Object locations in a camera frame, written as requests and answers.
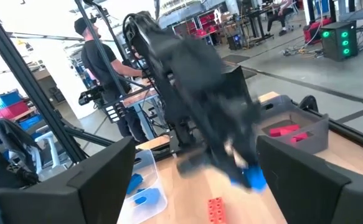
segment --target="green light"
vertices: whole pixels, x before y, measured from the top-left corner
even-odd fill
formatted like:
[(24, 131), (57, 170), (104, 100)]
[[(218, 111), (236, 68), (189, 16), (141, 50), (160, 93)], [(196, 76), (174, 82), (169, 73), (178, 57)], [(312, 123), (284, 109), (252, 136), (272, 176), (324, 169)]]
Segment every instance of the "green light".
[(325, 31), (325, 32), (323, 32), (323, 37), (329, 37), (329, 32), (328, 31)]

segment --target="man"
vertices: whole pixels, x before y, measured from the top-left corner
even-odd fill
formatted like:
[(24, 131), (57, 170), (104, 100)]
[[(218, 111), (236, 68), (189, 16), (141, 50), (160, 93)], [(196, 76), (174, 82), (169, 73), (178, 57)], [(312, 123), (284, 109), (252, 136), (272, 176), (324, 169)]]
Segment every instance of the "man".
[[(94, 26), (96, 22), (96, 18), (90, 19), (93, 24), (93, 32), (97, 34), (98, 37), (101, 35), (98, 33), (98, 27)], [(100, 51), (98, 50), (97, 45), (94, 42), (92, 32), (88, 29), (86, 22), (83, 18), (80, 18), (75, 21), (75, 31), (76, 33), (82, 35), (85, 39), (85, 43), (82, 49), (82, 62), (92, 78), (96, 78), (100, 81), (101, 86), (104, 87), (105, 93), (103, 95), (105, 101), (112, 102), (121, 97), (121, 93), (112, 78), (108, 68), (106, 67)], [(102, 44), (106, 56), (109, 58), (113, 69), (119, 73), (120, 75), (129, 76), (129, 77), (140, 77), (143, 75), (141, 70), (136, 70), (130, 67), (123, 65), (118, 59), (116, 59), (115, 54), (112, 49)], [(123, 80), (119, 80), (122, 87), (125, 89), (125, 92), (130, 91), (130, 86)], [(123, 137), (132, 136), (133, 133), (134, 138), (137, 143), (146, 142), (147, 138), (141, 127), (141, 122), (138, 118), (137, 112), (134, 108), (127, 108), (127, 113), (125, 117), (120, 118), (117, 122), (120, 134)]]
[(279, 35), (282, 36), (286, 34), (285, 27), (285, 16), (293, 13), (293, 0), (274, 0), (273, 8), (278, 8), (277, 11), (274, 12), (274, 15), (268, 19), (267, 32), (270, 33), (271, 26), (274, 21), (280, 21), (282, 25), (282, 30)]

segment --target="clear plastic container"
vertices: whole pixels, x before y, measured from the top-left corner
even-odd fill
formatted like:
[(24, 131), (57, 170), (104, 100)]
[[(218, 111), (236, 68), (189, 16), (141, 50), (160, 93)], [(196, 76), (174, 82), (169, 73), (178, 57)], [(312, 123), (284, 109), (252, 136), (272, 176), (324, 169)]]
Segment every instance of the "clear plastic container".
[[(270, 130), (298, 124), (299, 129), (288, 134), (271, 137), (310, 154), (328, 148), (328, 115), (322, 117), (310, 114), (295, 106), (286, 95), (277, 96), (262, 103), (262, 121), (257, 125), (257, 134), (269, 137)], [(304, 134), (305, 139), (294, 141), (296, 136)]]
[(143, 150), (136, 154), (133, 174), (141, 175), (143, 182), (126, 195), (118, 224), (142, 223), (167, 207), (167, 199), (151, 150)]

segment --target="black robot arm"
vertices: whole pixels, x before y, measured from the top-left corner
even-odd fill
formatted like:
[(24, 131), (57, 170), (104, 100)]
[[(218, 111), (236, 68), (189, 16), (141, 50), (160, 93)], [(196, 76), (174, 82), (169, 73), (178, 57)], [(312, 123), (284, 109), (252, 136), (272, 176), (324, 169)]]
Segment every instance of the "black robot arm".
[(225, 152), (224, 142), (231, 139), (248, 165), (258, 164), (252, 124), (258, 119), (260, 104), (224, 90), (224, 65), (215, 49), (201, 40), (183, 39), (160, 29), (148, 12), (128, 15), (123, 33), (129, 49), (133, 46), (146, 59), (149, 77), (167, 107), (165, 114), (183, 111), (205, 139), (206, 149), (179, 171), (210, 164), (250, 187), (233, 157)]

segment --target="gray plastic bin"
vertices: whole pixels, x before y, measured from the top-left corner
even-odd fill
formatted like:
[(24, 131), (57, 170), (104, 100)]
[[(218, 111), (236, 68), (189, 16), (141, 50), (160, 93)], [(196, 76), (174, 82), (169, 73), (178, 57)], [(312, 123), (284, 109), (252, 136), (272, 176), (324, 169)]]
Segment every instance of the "gray plastic bin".
[[(292, 104), (286, 95), (280, 95), (262, 103), (262, 121), (257, 134), (270, 136), (270, 129), (298, 124), (299, 129), (279, 137), (271, 137), (297, 149), (315, 154), (328, 148), (328, 115), (322, 118), (305, 112)], [(307, 138), (293, 142), (294, 136), (307, 134)]]

